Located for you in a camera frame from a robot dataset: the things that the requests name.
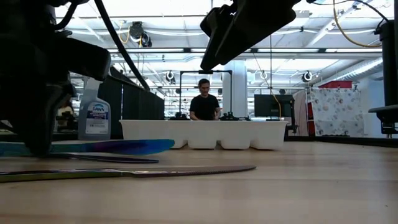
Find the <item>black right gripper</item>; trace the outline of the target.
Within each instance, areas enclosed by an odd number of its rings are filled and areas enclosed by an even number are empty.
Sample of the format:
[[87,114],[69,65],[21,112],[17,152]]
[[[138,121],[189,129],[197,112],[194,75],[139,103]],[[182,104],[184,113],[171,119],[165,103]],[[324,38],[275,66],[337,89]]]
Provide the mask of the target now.
[[200,23],[210,38],[201,68],[225,65],[267,36],[292,22],[300,0],[233,0],[237,16],[208,14]]

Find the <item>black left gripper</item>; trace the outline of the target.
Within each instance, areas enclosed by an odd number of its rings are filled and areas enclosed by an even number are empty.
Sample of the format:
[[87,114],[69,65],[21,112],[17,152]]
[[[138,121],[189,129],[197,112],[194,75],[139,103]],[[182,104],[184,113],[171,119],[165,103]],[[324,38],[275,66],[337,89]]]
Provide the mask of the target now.
[[1,129],[35,156],[49,153],[57,110],[75,94],[72,86],[46,85],[69,85],[70,72],[98,81],[109,73],[110,53],[66,28],[82,4],[1,0]]

